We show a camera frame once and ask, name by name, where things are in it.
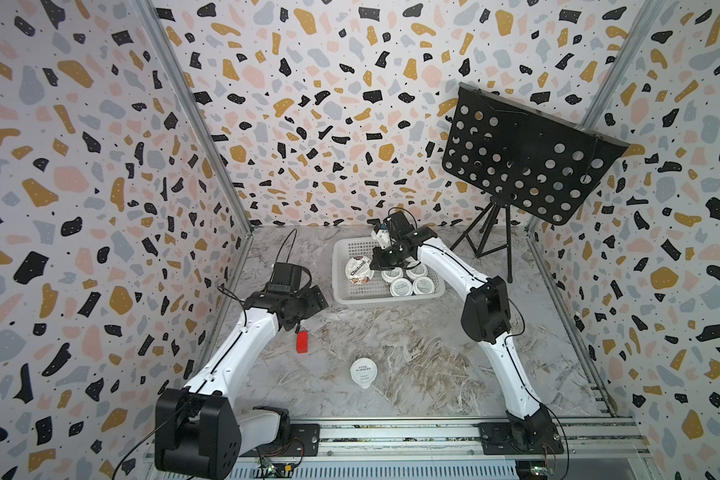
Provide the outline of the white teardrop lid yogurt cup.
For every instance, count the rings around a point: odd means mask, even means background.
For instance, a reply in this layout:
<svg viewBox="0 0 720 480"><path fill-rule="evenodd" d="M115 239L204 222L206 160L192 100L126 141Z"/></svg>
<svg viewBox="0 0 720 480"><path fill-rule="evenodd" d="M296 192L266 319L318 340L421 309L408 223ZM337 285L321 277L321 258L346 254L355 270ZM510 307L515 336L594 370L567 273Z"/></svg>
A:
<svg viewBox="0 0 720 480"><path fill-rule="evenodd" d="M360 388L369 389L378 375L376 363L367 357L358 358L350 366L350 377Z"/></svg>

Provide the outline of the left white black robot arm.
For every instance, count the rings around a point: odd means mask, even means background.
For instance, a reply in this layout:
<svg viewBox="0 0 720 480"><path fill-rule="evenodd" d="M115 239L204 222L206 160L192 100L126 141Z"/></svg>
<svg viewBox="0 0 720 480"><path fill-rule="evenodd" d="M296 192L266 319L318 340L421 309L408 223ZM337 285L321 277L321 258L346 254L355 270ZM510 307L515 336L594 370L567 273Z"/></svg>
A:
<svg viewBox="0 0 720 480"><path fill-rule="evenodd" d="M236 397L255 361L276 335L325 310L310 271L274 264L264 287L242 300L233 331L205 366L179 388L165 390L155 407L156 469L202 479L224 479L249 452L282 454L292 445L287 409L259 406L237 416Z"/></svg>

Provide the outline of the Chobani yogurt cup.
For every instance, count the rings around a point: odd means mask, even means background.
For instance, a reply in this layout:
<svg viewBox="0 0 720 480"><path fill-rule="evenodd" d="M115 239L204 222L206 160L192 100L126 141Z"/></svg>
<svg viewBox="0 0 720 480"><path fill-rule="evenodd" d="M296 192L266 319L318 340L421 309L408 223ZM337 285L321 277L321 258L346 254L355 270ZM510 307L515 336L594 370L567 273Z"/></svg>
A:
<svg viewBox="0 0 720 480"><path fill-rule="evenodd" d="M345 265L345 275L352 284L364 285L368 283L374 276L371 259L365 255L350 257Z"/></svg>

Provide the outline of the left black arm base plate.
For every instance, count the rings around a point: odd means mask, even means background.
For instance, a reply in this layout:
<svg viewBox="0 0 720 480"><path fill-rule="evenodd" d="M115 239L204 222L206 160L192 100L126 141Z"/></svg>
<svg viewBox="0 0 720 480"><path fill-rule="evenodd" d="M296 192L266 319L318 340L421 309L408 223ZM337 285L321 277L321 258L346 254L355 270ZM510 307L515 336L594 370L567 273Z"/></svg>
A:
<svg viewBox="0 0 720 480"><path fill-rule="evenodd" d="M265 457L316 457L319 451L321 426L318 423L291 424L288 433L271 444L259 446L246 456Z"/></svg>

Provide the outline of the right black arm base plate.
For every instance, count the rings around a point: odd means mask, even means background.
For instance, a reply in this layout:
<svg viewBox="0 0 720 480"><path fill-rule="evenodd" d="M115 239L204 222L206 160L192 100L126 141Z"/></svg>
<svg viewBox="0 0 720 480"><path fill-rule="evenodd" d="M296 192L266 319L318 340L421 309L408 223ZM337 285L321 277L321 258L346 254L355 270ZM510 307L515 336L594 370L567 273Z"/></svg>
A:
<svg viewBox="0 0 720 480"><path fill-rule="evenodd" d="M477 425L484 455L542 455L565 452L562 436L549 424L525 430L520 423L483 422Z"/></svg>

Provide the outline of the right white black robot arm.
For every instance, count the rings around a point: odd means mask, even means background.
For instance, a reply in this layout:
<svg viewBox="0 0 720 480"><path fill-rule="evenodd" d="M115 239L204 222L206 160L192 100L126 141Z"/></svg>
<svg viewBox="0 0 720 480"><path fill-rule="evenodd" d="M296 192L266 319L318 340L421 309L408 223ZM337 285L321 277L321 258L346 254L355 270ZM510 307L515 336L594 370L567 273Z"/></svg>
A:
<svg viewBox="0 0 720 480"><path fill-rule="evenodd" d="M533 390L511 332L511 301L505 281L488 277L452 252L429 227L416 228L401 211L373 227L371 268L391 270L421 264L450 285L463 301L460 324L487 356L505 401L505 442L520 453L560 454L564 433L557 417Z"/></svg>

